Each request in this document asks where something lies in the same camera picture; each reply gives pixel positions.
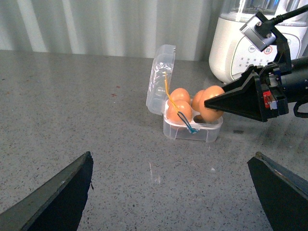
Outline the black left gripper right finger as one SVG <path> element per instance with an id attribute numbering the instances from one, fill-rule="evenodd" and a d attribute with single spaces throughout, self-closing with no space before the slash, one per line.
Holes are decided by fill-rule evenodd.
<path id="1" fill-rule="evenodd" d="M 274 231 L 308 229 L 308 181 L 257 152 L 248 162 L 262 208 Z"/>

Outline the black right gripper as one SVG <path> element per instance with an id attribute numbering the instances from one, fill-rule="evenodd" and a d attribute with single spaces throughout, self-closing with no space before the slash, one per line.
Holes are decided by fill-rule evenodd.
<path id="1" fill-rule="evenodd" d="M 263 68 L 249 65 L 238 79 L 222 88 L 225 93 L 204 101 L 206 108 L 261 122 L 289 113 L 281 70 L 276 63 Z"/>

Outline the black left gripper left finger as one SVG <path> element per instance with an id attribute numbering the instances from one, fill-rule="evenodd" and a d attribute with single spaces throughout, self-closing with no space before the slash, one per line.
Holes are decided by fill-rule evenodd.
<path id="1" fill-rule="evenodd" d="M 88 200 L 93 158 L 85 152 L 0 215 L 2 231 L 76 231 Z"/>

